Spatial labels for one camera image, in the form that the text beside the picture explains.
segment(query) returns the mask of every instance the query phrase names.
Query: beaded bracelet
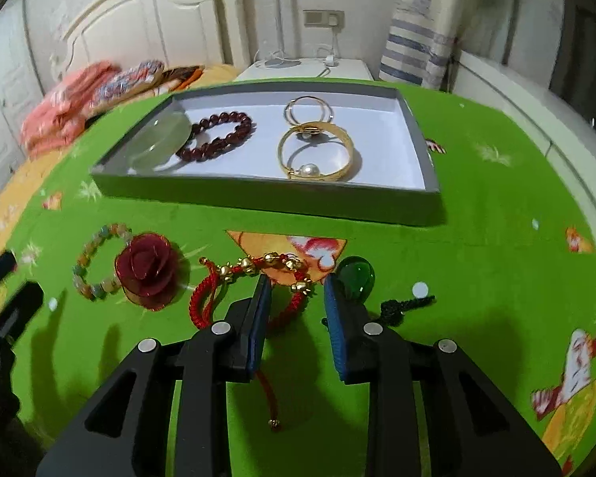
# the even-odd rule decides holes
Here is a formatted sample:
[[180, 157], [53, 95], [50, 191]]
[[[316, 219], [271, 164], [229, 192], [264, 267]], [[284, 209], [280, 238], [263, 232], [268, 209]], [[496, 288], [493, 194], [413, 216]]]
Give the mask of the beaded bracelet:
[[73, 285], [84, 298], [101, 299], [108, 293], [113, 293], [121, 288], [121, 281], [116, 274], [111, 278], [106, 278], [101, 283], [90, 285], [83, 280], [86, 275], [86, 267], [90, 264], [90, 259], [95, 254], [97, 248], [104, 240], [115, 236], [124, 240], [125, 245], [129, 245], [133, 239], [133, 234], [125, 224], [109, 224], [103, 226], [98, 232], [92, 235], [92, 240], [84, 245], [83, 253], [77, 258], [77, 263], [73, 267]]
[[187, 141], [191, 141], [207, 129], [228, 122], [239, 122], [239, 124], [225, 138], [214, 138], [211, 142], [205, 142], [193, 149], [183, 146], [176, 151], [176, 155], [185, 162], [205, 161], [216, 157], [229, 147], [235, 147], [245, 141], [245, 138], [251, 132], [251, 118], [246, 113], [239, 113], [238, 111], [232, 111], [231, 113], [223, 112], [219, 115], [213, 114], [209, 118], [200, 120], [198, 123], [193, 123]]
[[[268, 335], [288, 325], [291, 320], [299, 314], [305, 300], [313, 291], [313, 281], [311, 281], [306, 272], [307, 265], [294, 254], [278, 254], [276, 252], [271, 252], [266, 253], [259, 258], [246, 256], [245, 258], [238, 258], [238, 263], [236, 265], [228, 263], [221, 267], [218, 267], [214, 262], [205, 257], [200, 258], [198, 261], [205, 265], [210, 272], [209, 275], [198, 284], [190, 298], [190, 319], [192, 319], [194, 326], [199, 330], [210, 327], [214, 321], [212, 313], [216, 306], [216, 291], [218, 286], [221, 283], [233, 283], [242, 275], [254, 276], [265, 268], [275, 267], [279, 269], [284, 268], [292, 272], [296, 278], [296, 283], [291, 286], [293, 294], [289, 304], [282, 312], [280, 312], [280, 314], [267, 321]], [[203, 306], [203, 302], [208, 297], [209, 300], [207, 304]], [[278, 430], [280, 428], [280, 421], [278, 420], [278, 400], [276, 399], [274, 390], [261, 369], [256, 372], [256, 376], [267, 396], [270, 416], [268, 424], [272, 430]]]

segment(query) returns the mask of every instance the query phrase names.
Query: striped cloth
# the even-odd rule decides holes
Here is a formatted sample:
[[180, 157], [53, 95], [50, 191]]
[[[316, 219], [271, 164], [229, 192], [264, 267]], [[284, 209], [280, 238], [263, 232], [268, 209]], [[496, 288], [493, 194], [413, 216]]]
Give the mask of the striped cloth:
[[437, 89], [452, 52], [454, 37], [411, 21], [393, 18], [382, 56], [379, 78]]
[[396, 0], [379, 78], [438, 89], [455, 44], [463, 0]]

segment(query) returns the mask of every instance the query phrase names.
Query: colorful bead bracelet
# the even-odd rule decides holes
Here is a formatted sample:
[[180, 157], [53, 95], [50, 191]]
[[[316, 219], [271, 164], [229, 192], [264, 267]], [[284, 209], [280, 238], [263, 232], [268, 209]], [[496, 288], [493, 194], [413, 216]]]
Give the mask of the colorful bead bracelet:
[[113, 293], [121, 288], [121, 281], [116, 274], [111, 278], [106, 278], [101, 283], [90, 285], [86, 283], [83, 277], [86, 275], [86, 267], [90, 264], [92, 256], [97, 248], [110, 237], [119, 237], [124, 240], [125, 245], [129, 245], [133, 239], [133, 234], [125, 224], [109, 224], [103, 226], [98, 232], [92, 235], [92, 240], [84, 245], [83, 253], [77, 258], [77, 263], [73, 266], [73, 285], [84, 298], [101, 299], [107, 294]]

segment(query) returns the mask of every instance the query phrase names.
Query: pink blanket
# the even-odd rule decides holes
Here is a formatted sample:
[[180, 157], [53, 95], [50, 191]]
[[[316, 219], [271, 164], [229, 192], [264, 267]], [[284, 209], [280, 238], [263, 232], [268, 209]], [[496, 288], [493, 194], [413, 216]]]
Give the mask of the pink blanket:
[[70, 73], [22, 124], [19, 142], [30, 157], [70, 145], [85, 129], [87, 107], [92, 94], [119, 72], [108, 61], [94, 63]]

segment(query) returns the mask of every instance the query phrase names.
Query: nightstand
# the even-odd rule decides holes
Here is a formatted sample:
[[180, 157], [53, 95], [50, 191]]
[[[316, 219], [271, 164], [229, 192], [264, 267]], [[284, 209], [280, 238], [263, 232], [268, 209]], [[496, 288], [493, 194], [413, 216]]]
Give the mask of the nightstand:
[[[251, 65], [236, 77], [236, 80], [315, 78], [326, 68], [324, 61], [320, 59], [300, 59], [300, 61], [301, 64], [289, 68], [265, 68], [262, 63], [260, 67]], [[326, 78], [373, 80], [364, 61], [357, 59], [338, 59], [337, 66], [329, 66], [329, 69], [331, 71], [324, 75]]]

